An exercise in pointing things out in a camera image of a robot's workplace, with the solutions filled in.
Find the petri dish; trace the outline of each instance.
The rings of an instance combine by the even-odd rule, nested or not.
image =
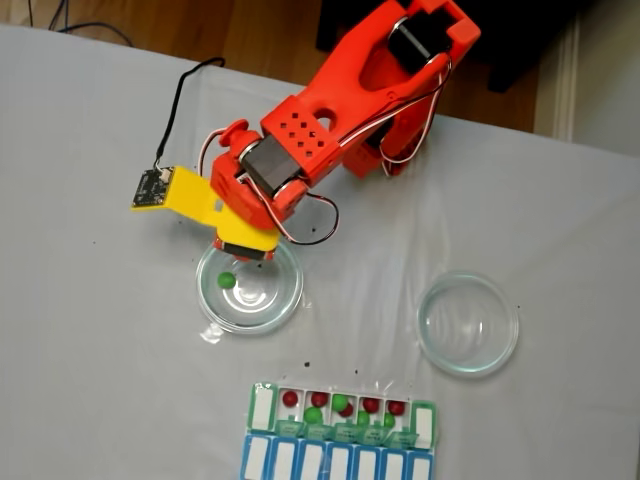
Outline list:
[[[220,288],[218,275],[230,272],[232,288]],[[196,271],[198,301],[211,322],[228,332],[259,335],[284,324],[302,296],[302,268],[288,245],[273,260],[240,261],[210,246]]]
[[[500,287],[474,272],[439,276],[418,308],[425,356],[461,377],[482,377],[502,367],[515,349],[518,314]]]

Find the red ball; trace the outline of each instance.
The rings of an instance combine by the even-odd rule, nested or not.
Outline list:
[[[378,413],[380,400],[377,398],[365,398],[362,400],[362,408],[364,408],[367,413]]]
[[[311,394],[311,405],[314,407],[324,407],[329,402],[329,394],[323,392],[313,392]]]
[[[344,410],[338,413],[340,414],[341,417],[344,417],[344,418],[350,417],[351,415],[353,415],[353,405],[351,405],[350,403],[347,403],[347,406],[344,407]]]
[[[298,394],[293,390],[289,390],[282,396],[282,403],[291,408],[298,404]]]
[[[387,404],[387,410],[396,417],[404,414],[404,402],[391,401]]]

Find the wire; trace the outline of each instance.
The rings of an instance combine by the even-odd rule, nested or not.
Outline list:
[[[51,18],[51,22],[49,23],[49,30],[53,30],[58,23],[58,17],[60,16],[60,12],[62,12],[62,7],[64,7],[64,2],[66,0],[60,0],[53,17]]]
[[[214,62],[219,62],[220,67],[224,67],[225,59],[222,57],[212,57],[204,62],[200,62],[198,65],[193,67],[191,70],[184,72],[180,76],[180,80],[178,80],[178,86],[176,87],[176,93],[173,97],[173,104],[171,105],[171,113],[169,115],[169,121],[167,122],[167,127],[164,130],[164,134],[162,135],[162,140],[160,140],[160,145],[158,145],[158,150],[156,150],[156,160],[153,162],[153,168],[159,170],[158,165],[160,164],[160,158],[164,154],[164,147],[167,144],[167,140],[169,140],[169,135],[171,135],[171,129],[173,128],[173,122],[176,119],[176,112],[178,110],[178,102],[180,101],[180,93],[182,92],[182,85],[184,84],[184,80],[189,76],[200,70],[202,67],[206,65],[210,65]]]
[[[29,4],[29,26],[33,27],[33,7],[31,6],[31,0],[27,2]]]
[[[448,53],[444,53],[445,55],[447,55],[447,73],[445,75],[445,78],[442,82],[440,82],[438,84],[438,86],[426,93],[423,93],[421,95],[418,95],[417,97],[411,98],[409,100],[403,101],[400,105],[393,107],[389,110],[386,110],[382,113],[379,113],[377,115],[373,115],[372,117],[370,117],[366,122],[363,122],[362,124],[360,124],[359,126],[355,127],[354,129],[350,130],[348,133],[346,133],[341,139],[340,139],[340,146],[344,147],[345,145],[347,145],[348,143],[352,142],[353,140],[355,140],[356,138],[358,138],[360,135],[362,135],[363,133],[367,132],[368,130],[380,125],[381,123],[386,122],[387,120],[389,120],[390,118],[396,116],[398,113],[402,112],[403,110],[406,110],[409,107],[412,107],[413,105],[415,105],[416,103],[424,100],[427,97],[430,97],[431,95],[433,95],[434,93],[440,91],[445,84],[447,83],[447,81],[449,80],[449,77],[451,76],[451,71],[453,70],[453,65],[451,62],[451,56],[449,56]]]
[[[204,143],[202,144],[202,148],[200,148],[200,156],[198,157],[198,175],[202,177],[202,173],[204,170],[204,156],[207,153],[207,148],[209,148],[209,145],[211,144],[211,142],[213,142],[213,139],[216,138],[218,135],[222,135],[224,132],[226,132],[226,128],[218,128],[214,131],[212,131],[207,138],[205,139]]]
[[[333,207],[333,209],[336,212],[336,221],[333,224],[333,228],[331,229],[331,231],[329,233],[327,233],[324,237],[322,237],[320,240],[314,240],[313,242],[301,242],[299,240],[296,240],[287,231],[287,229],[284,228],[284,225],[282,225],[280,220],[278,220],[278,217],[276,216],[275,212],[271,208],[271,205],[269,204],[269,201],[265,198],[265,196],[263,195],[262,191],[258,188],[258,186],[253,181],[253,179],[248,174],[245,173],[244,175],[239,177],[238,180],[240,180],[240,181],[245,181],[246,180],[247,181],[247,183],[249,184],[249,187],[251,187],[253,192],[258,196],[258,198],[260,199],[262,204],[267,209],[267,213],[269,214],[269,217],[271,217],[271,220],[275,224],[275,226],[278,229],[278,231],[282,234],[282,236],[284,238],[286,238],[289,242],[293,243],[294,245],[303,245],[303,246],[318,245],[319,243],[322,243],[322,242],[324,242],[326,240],[329,240],[329,238],[331,238],[333,236],[333,234],[336,233],[336,231],[338,230],[338,225],[340,224],[340,210],[338,209],[338,205],[336,205],[336,203],[333,200],[331,200],[330,198],[323,197],[322,195],[316,195],[315,193],[306,192],[307,196],[309,196],[309,197],[311,197],[311,198],[313,198],[315,200],[318,200],[320,202],[326,203],[327,205],[330,205],[331,207]]]
[[[382,149],[382,144],[384,142],[384,137],[382,138],[382,140],[380,141],[380,145],[378,145],[378,149],[380,150],[380,155],[382,156],[382,158],[387,161],[388,163],[393,163],[396,165],[402,164],[402,163],[406,163],[409,160],[411,160],[413,157],[416,156],[416,153],[418,153],[418,150],[420,149],[420,145],[422,145],[422,142],[424,141],[424,139],[427,136],[427,132],[429,131],[429,129],[431,128],[431,124],[433,123],[433,117],[435,116],[436,113],[436,108],[438,106],[438,101],[440,100],[440,94],[442,93],[442,89],[438,90],[437,92],[435,92],[434,95],[434,99],[433,102],[431,103],[431,108],[429,109],[429,114],[427,116],[427,120],[424,123],[424,126],[422,128],[422,134],[420,135],[420,140],[418,140],[418,143],[416,144],[415,148],[413,149],[413,152],[411,152],[411,154],[409,154],[407,157],[403,158],[403,159],[395,159],[395,158],[391,158],[389,156],[387,156],[384,153],[384,150]],[[389,172],[386,168],[386,165],[384,164],[384,161],[382,162],[382,168],[385,172],[385,174],[387,176],[389,176]]]
[[[104,22],[77,23],[75,25],[69,25],[68,27],[61,28],[60,30],[58,30],[58,32],[60,33],[73,32],[74,30],[78,30],[80,28],[86,28],[86,27],[108,28],[113,33],[117,34],[120,38],[122,38],[127,43],[127,45],[129,45],[130,47],[133,47],[133,42],[131,41],[131,39],[129,39],[129,37],[127,37],[124,33],[122,33],[113,25],[109,25],[108,23],[104,23]]]
[[[64,28],[69,28],[69,2],[71,2],[71,0],[67,0],[64,6]]]

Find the green candy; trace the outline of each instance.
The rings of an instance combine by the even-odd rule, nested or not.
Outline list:
[[[393,415],[391,415],[390,413],[385,413],[384,414],[384,426],[387,428],[393,428],[394,425],[396,424],[396,419]]]
[[[312,425],[322,423],[322,410],[318,407],[309,407],[304,411],[304,421]]]
[[[331,410],[334,412],[341,412],[349,405],[349,399],[346,396],[336,393],[333,396],[333,401],[331,402]]]
[[[358,412],[358,425],[369,425],[369,414],[364,410]]]
[[[233,288],[236,286],[236,276],[231,272],[222,272],[218,275],[218,286],[220,288]]]

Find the white tablecloth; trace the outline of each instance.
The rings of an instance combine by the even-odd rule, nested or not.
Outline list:
[[[0,65],[0,478],[235,478],[259,380],[435,400],[438,479],[634,476],[640,160],[438,117],[402,177],[318,188],[341,228],[296,250],[304,303],[283,329],[210,343],[194,270],[212,233],[128,210],[191,64],[2,26]],[[299,88],[207,69],[167,164]],[[459,268],[521,316],[484,381],[441,374],[415,337],[422,293]]]

